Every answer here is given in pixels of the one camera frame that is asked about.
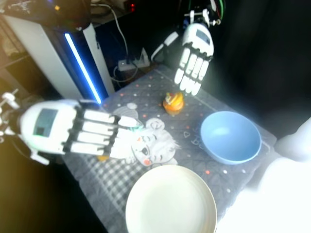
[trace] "blue light strip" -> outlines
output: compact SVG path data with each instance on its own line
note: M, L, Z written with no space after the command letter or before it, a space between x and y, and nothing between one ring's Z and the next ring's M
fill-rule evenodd
M66 38L66 40L67 40L67 42L68 42L68 44L69 44L69 46L70 46L70 48L71 48L71 50L72 50L72 52L73 52L73 54L75 56L77 62L78 62L79 66L80 66L80 68L81 68L81 70L82 70L82 72L83 72L83 74L84 74L84 76L86 78L86 81L87 81L89 87L91 88L91 90L93 92L93 95L94 95L97 103L99 103L99 104L102 103L102 100L99 97L99 95L98 95L98 93L97 93L97 91L95 89L95 86L94 86L91 78L89 77L89 75L88 75L88 73L86 71L85 66L83 65L83 62L82 62L82 60L80 58L80 55L78 54L78 51L77 51L77 49L76 49L76 47L75 47L75 45L74 45L70 35L68 33L65 33L65 38Z

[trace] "gray tablecloth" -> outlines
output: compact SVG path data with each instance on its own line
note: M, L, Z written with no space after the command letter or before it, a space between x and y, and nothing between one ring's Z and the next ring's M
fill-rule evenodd
M138 119L144 128L153 131L151 134L156 134L157 143L163 138L166 141L164 154L170 156L166 159L168 164L185 166L208 184L220 220L252 178L276 138L258 126L262 147L255 159L234 166L214 161L203 150L200 125L213 112L232 109L200 90L195 97L185 94L185 107L180 114L168 115L161 103L166 92L178 91L173 76L173 71L160 66L106 99L104 108L114 114ZM124 217L127 197L139 177L153 166L144 166L135 156L99 162L90 155L66 154L64 161L108 232L127 232Z

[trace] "white plate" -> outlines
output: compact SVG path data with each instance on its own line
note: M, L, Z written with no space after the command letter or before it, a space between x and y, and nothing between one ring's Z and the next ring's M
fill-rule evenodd
M129 233L214 233L217 223L209 187L175 165L154 168L136 182L125 216Z

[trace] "power strip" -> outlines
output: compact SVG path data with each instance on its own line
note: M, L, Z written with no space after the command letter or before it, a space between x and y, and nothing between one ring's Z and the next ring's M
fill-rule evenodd
M127 63L126 60L120 60L118 62L118 68L119 71L127 71L127 70L132 70L138 68L144 68L150 66L150 62L144 61L143 59L141 60L133 60L131 63Z

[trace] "blue bowl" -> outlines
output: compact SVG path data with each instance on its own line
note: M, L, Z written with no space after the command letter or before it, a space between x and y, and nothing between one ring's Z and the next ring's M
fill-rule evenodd
M223 164L241 164L260 151L261 136L246 117L234 112L216 112L201 126L201 139L208 154Z

